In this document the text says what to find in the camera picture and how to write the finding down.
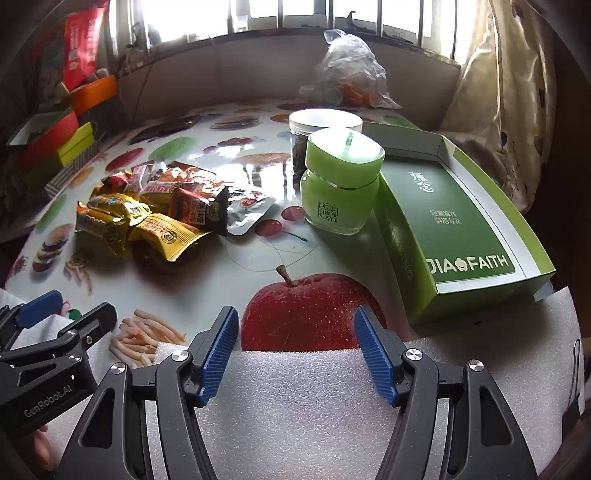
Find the person's left hand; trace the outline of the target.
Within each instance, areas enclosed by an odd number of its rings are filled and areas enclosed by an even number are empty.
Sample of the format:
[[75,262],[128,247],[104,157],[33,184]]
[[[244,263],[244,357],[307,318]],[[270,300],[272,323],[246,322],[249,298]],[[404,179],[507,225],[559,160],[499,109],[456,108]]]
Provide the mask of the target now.
[[43,425],[35,432],[22,439],[22,456],[36,470],[41,472],[53,472],[57,466],[57,460],[52,453],[52,447],[46,437],[49,428]]

